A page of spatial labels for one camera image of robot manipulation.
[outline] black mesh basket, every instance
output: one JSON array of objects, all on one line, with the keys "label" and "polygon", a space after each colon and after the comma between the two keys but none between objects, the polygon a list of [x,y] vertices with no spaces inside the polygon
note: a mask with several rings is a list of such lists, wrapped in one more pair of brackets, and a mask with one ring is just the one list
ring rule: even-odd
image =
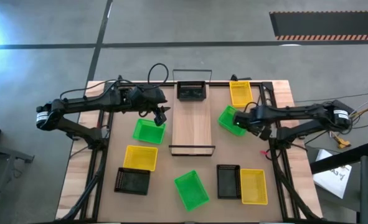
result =
[{"label": "black mesh basket", "polygon": [[147,195],[151,172],[120,167],[117,172],[115,192]]},{"label": "black mesh basket", "polygon": [[219,199],[241,199],[240,166],[217,165],[217,187]]}]

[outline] wooden panel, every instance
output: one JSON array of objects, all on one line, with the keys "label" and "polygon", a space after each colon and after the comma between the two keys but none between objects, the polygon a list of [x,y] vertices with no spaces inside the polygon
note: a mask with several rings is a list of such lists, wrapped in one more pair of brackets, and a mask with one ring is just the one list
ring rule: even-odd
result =
[{"label": "wooden panel", "polygon": [[[274,90],[275,90],[275,98],[277,105],[279,107],[284,106],[294,106],[293,97],[291,94],[289,82],[287,80],[275,80],[269,81],[265,80],[264,82],[273,82]],[[99,82],[89,82],[88,86],[96,85]],[[96,95],[101,93],[103,88],[99,88]],[[253,98],[257,99],[259,93],[253,93]],[[90,114],[85,115],[86,113],[82,113],[80,116],[79,123],[85,124],[92,123],[94,126],[96,124],[97,116],[90,116]],[[282,126],[293,127],[299,125],[298,121],[282,121]],[[303,141],[296,140],[296,144],[303,145]],[[81,146],[76,143],[73,145],[73,150],[81,149]],[[90,158],[90,153],[87,155],[84,153],[81,155],[81,160],[76,162],[69,162],[67,175],[65,178],[64,188],[61,194],[61,199],[58,207],[57,217],[61,217],[63,214],[66,214],[71,206],[77,201],[78,197],[81,195],[83,187],[85,184],[85,179],[87,177],[88,163]],[[311,169],[309,168],[307,154],[304,150],[292,147],[292,149],[288,150],[288,157],[290,162],[291,173],[293,177],[293,182],[295,184],[295,189],[299,193],[300,197],[304,200],[307,206],[318,216],[322,216],[321,208],[319,206],[318,196],[316,194],[315,186],[313,183]],[[291,213],[291,204],[290,198],[288,194],[285,194],[286,204],[288,207],[289,213]]]},{"label": "wooden panel", "polygon": [[211,146],[210,91],[206,85],[206,99],[183,102],[177,99],[177,85],[174,86],[172,145]]},{"label": "wooden panel", "polygon": [[[162,87],[168,103],[174,106],[172,87]],[[259,89],[254,88],[258,97]],[[116,113],[113,118],[113,132],[106,162],[103,182],[99,222],[259,222],[282,221],[278,192],[272,163],[260,153],[269,144],[260,138],[246,133],[235,136],[217,122],[223,110],[231,103],[229,88],[210,88],[212,139],[216,148],[210,157],[176,157],[169,152],[172,142],[173,110],[167,111],[167,127],[163,143],[154,145],[133,139],[132,133],[138,120],[137,113]],[[116,174],[123,165],[127,145],[156,146],[158,160],[156,170],[151,173],[147,196],[116,193],[113,191]],[[241,200],[217,198],[217,164],[237,164],[243,169],[263,169],[267,182],[268,205],[244,205]],[[209,194],[210,202],[187,212],[174,185],[174,179],[196,170]]]},{"label": "wooden panel", "polygon": [[[89,82],[88,87],[94,86],[100,82]],[[89,89],[85,92],[87,96],[98,96],[103,92],[103,84],[96,86],[92,89]],[[99,111],[89,111],[80,113],[80,117],[78,119],[78,123],[88,127],[93,128],[97,126]],[[106,124],[107,114],[104,116],[104,123]],[[75,141],[72,146],[72,150],[70,154],[73,154],[87,146],[87,143],[80,139]],[[55,218],[62,218],[65,216],[70,209],[77,202],[78,198],[84,191],[85,182],[88,174],[88,167],[90,163],[92,151],[89,149],[85,149],[82,152],[74,155],[68,162],[66,176],[64,180],[64,185],[62,187],[62,192],[60,194],[59,205],[57,209],[57,213]],[[97,167],[99,165],[101,152],[97,155],[97,162],[95,164],[95,171],[97,171]],[[95,195],[95,189],[92,191],[89,203],[87,215],[90,216],[92,214],[93,201]]]}]

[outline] gray floor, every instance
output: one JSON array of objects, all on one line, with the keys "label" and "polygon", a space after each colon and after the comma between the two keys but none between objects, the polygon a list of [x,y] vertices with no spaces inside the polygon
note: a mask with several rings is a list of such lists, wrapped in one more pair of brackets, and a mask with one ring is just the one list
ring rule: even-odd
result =
[{"label": "gray floor", "polygon": [[[0,44],[95,43],[106,0],[0,0]],[[274,40],[269,11],[368,10],[365,0],[120,0],[110,11],[104,42]],[[62,91],[85,86],[93,49],[0,50],[1,144],[35,155],[24,175],[0,195],[0,223],[55,217],[71,141],[39,131],[35,108]],[[174,68],[212,69],[213,80],[231,74],[289,80],[295,100],[368,92],[368,45],[103,49],[94,80],[145,80],[156,62]],[[155,70],[153,79],[164,78]],[[353,108],[368,96],[344,99]],[[368,122],[367,116],[360,125]],[[368,142],[368,128],[346,136],[353,147]],[[311,146],[335,149],[323,136]],[[330,220],[355,221],[355,213],[322,200]]]}]

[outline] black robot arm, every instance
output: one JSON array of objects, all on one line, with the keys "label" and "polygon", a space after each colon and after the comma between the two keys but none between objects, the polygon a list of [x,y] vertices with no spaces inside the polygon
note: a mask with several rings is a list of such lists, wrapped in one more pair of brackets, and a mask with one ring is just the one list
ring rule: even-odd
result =
[{"label": "black robot arm", "polygon": [[[234,125],[259,136],[262,140],[273,139],[278,142],[293,142],[300,136],[307,136],[318,131],[344,131],[351,125],[349,114],[353,110],[338,100],[314,104],[275,108],[268,105],[256,106],[249,113],[237,111]],[[292,119],[312,119],[293,128],[271,128],[277,121]]]},{"label": "black robot arm", "polygon": [[59,129],[70,138],[83,138],[90,149],[103,144],[100,128],[87,128],[64,118],[65,114],[93,110],[110,113],[136,111],[140,116],[154,113],[154,122],[160,126],[166,121],[164,114],[169,108],[158,104],[166,103],[166,97],[160,88],[151,85],[121,87],[119,80],[114,82],[100,96],[75,99],[56,99],[44,106],[37,107],[37,127],[44,131]]}]

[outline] black cable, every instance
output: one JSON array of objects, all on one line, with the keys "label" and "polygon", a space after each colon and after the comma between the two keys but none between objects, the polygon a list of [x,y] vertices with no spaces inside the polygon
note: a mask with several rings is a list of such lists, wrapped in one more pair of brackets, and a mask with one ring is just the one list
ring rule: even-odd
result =
[{"label": "black cable", "polygon": [[[279,150],[279,153],[278,153],[278,155],[276,156],[276,158],[279,158],[280,156],[281,156],[281,154],[282,154],[282,151],[281,150]],[[265,157],[266,157],[266,159],[268,159],[269,161],[272,161],[272,159],[271,158],[269,158],[267,155],[265,155]]]},{"label": "black cable", "polygon": [[256,103],[256,102],[249,102],[248,104],[246,104],[245,109],[243,110],[243,112],[246,112],[247,106],[249,104],[254,104],[254,105],[258,106],[258,103]]},{"label": "black cable", "polygon": [[59,95],[59,99],[62,100],[62,96],[66,93],[71,93],[71,92],[74,92],[74,91],[82,91],[82,90],[89,90],[89,89],[92,89],[98,85],[101,85],[101,84],[104,84],[104,83],[107,83],[107,82],[111,82],[111,81],[117,81],[116,79],[111,79],[111,80],[107,80],[107,81],[104,81],[104,82],[100,82],[98,84],[96,84],[95,86],[91,86],[91,87],[87,87],[87,88],[80,88],[80,89],[74,89],[74,90],[68,90],[68,91],[64,91],[63,93],[61,93]]},{"label": "black cable", "polygon": [[158,88],[159,86],[161,86],[161,85],[165,84],[165,83],[167,82],[167,79],[169,79],[169,69],[167,68],[167,66],[166,66],[165,64],[163,64],[163,63],[156,63],[156,64],[154,64],[154,65],[151,67],[151,69],[150,69],[150,70],[149,70],[149,72],[148,72],[148,84],[151,84],[151,83],[150,83],[150,78],[151,78],[152,70],[153,70],[156,66],[158,66],[158,65],[161,65],[161,66],[163,66],[163,67],[166,69],[166,78],[164,79],[164,81],[163,81],[162,83],[160,83],[160,84],[158,84],[158,85],[155,85],[155,86],[153,86],[153,87],[151,87],[151,88],[146,88],[145,90],[152,90],[152,89],[154,89],[154,88]]},{"label": "black cable", "polygon": [[[105,134],[105,137],[104,137],[104,138],[107,138],[107,137],[108,137],[108,134],[110,134],[110,129],[106,132],[106,134]],[[83,150],[87,149],[88,147],[89,147],[89,146],[85,146],[84,148],[80,149],[79,151],[74,152],[72,155],[70,155],[69,159],[71,159],[74,155],[76,155],[76,154],[78,154],[78,153],[82,152]]]},{"label": "black cable", "polygon": [[72,155],[70,155],[69,159],[71,159],[74,155],[76,155],[76,154],[78,154],[78,153],[82,152],[83,150],[85,150],[85,149],[87,149],[87,148],[88,148],[88,146],[85,146],[84,148],[80,149],[79,151],[77,151],[77,152],[73,153]]},{"label": "black cable", "polygon": [[315,139],[317,139],[317,138],[319,138],[319,137],[321,137],[323,134],[325,134],[327,131],[324,131],[324,132],[322,132],[321,134],[319,134],[319,135],[317,135],[315,138],[312,138],[311,140],[309,140],[309,141],[306,141],[305,143],[304,143],[304,145],[307,145],[308,143],[310,143],[311,141],[314,141]]},{"label": "black cable", "polygon": [[292,146],[299,147],[300,149],[304,149],[306,152],[308,152],[308,149],[307,149],[307,148],[305,148],[305,147],[303,147],[303,146],[297,145],[297,144],[292,143],[292,142],[290,142],[290,144],[291,144]]},{"label": "black cable", "polygon": [[146,111],[145,114],[141,114],[141,112],[138,112],[138,115],[142,118],[146,117],[146,115],[148,115],[148,112]]},{"label": "black cable", "polygon": [[299,101],[295,101],[295,103],[304,103],[304,102],[312,102],[312,101],[326,101],[326,100],[338,100],[338,99],[343,99],[343,98],[356,97],[356,96],[365,96],[365,95],[368,95],[368,93],[361,93],[361,94],[356,94],[356,95],[340,96],[340,97],[336,97],[336,98],[326,98],[326,99],[319,99],[319,100],[299,100]]}]

